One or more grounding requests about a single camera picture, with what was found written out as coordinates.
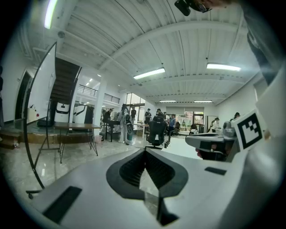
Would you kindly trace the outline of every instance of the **shiny floor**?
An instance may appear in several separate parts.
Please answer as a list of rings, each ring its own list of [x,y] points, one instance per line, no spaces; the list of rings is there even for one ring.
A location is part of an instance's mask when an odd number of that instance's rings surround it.
[[[134,135],[130,145],[118,142],[119,135],[114,135],[113,142],[108,139],[97,144],[98,156],[89,148],[88,143],[66,144],[63,153],[62,164],[59,162],[59,153],[57,150],[42,151],[38,164],[37,173],[44,186],[48,186],[61,176],[65,175],[77,166],[92,160],[100,160],[116,153],[125,152],[135,148],[144,148],[149,145],[146,139]],[[29,144],[33,161],[35,161],[40,144]],[[31,169],[24,143],[20,143],[20,148],[14,150],[0,149],[0,166],[6,177],[11,190],[16,197],[23,201],[31,202],[26,194],[26,190],[40,190],[41,187],[37,182]],[[156,215],[156,196],[158,189],[154,185],[147,171],[144,171],[140,181],[140,189],[146,192],[146,206],[153,215]]]

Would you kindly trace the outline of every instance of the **black office chair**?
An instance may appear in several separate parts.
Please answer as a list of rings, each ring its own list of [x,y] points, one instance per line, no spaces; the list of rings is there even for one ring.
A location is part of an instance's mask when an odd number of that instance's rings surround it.
[[[151,146],[146,146],[150,148],[156,148],[156,149],[161,149],[159,147],[156,147],[157,145],[163,144],[165,138],[164,138],[164,133],[166,130],[167,124],[164,122],[163,117],[154,117],[153,120],[149,123],[149,129],[150,129],[150,135],[148,137],[148,142],[153,145]]]

